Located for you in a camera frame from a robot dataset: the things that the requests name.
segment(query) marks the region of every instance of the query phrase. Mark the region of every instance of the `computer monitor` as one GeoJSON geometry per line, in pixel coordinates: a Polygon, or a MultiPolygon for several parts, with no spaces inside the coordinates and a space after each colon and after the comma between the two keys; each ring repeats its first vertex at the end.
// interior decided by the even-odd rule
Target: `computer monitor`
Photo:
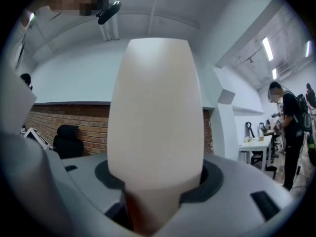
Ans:
{"type": "Polygon", "coordinates": [[[38,142],[45,150],[50,147],[50,144],[41,136],[41,134],[34,128],[29,128],[24,138],[30,138],[38,142]]]}

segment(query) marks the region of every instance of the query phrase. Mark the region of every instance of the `white cone-shaped object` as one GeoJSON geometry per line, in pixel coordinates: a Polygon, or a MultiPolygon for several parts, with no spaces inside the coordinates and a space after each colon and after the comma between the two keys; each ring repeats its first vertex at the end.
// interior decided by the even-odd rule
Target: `white cone-shaped object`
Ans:
{"type": "Polygon", "coordinates": [[[198,76],[186,40],[131,40],[114,87],[110,172],[123,180],[134,230],[150,235],[199,185],[204,129],[198,76]]]}

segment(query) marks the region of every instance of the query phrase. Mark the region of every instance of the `black shirt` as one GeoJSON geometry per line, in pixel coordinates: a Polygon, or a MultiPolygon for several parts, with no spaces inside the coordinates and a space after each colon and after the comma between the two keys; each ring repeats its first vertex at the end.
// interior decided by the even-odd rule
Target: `black shirt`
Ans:
{"type": "Polygon", "coordinates": [[[301,109],[296,97],[293,93],[284,93],[283,95],[283,113],[288,117],[293,117],[291,123],[284,128],[284,133],[286,138],[294,138],[301,127],[298,122],[296,122],[294,116],[299,120],[301,117],[301,109]]]}
{"type": "Polygon", "coordinates": [[[306,100],[309,102],[309,104],[316,108],[316,97],[315,97],[315,92],[314,90],[311,90],[310,92],[306,93],[306,100]]]}

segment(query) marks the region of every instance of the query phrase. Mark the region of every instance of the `red brick wall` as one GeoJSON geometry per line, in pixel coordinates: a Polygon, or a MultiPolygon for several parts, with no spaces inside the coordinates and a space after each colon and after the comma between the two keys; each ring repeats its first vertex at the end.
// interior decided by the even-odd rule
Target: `red brick wall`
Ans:
{"type": "MultiPolygon", "coordinates": [[[[34,105],[26,128],[33,127],[53,144],[57,129],[63,124],[79,126],[79,136],[84,143],[84,155],[107,152],[107,135],[110,106],[104,105],[34,105]]],[[[206,153],[213,152],[209,111],[204,111],[206,153]]]]}

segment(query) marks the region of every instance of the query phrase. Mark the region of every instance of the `desk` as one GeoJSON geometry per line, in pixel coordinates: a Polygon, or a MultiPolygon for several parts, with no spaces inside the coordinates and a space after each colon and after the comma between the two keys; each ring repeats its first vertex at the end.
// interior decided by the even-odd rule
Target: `desk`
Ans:
{"type": "Polygon", "coordinates": [[[267,161],[267,148],[269,148],[269,155],[268,155],[268,163],[267,166],[270,166],[271,163],[271,139],[272,135],[265,136],[263,141],[259,141],[259,138],[253,138],[249,142],[245,142],[239,145],[239,152],[240,151],[247,151],[247,163],[250,164],[250,152],[251,151],[263,151],[262,155],[262,166],[261,170],[265,170],[266,161],[267,161]]]}

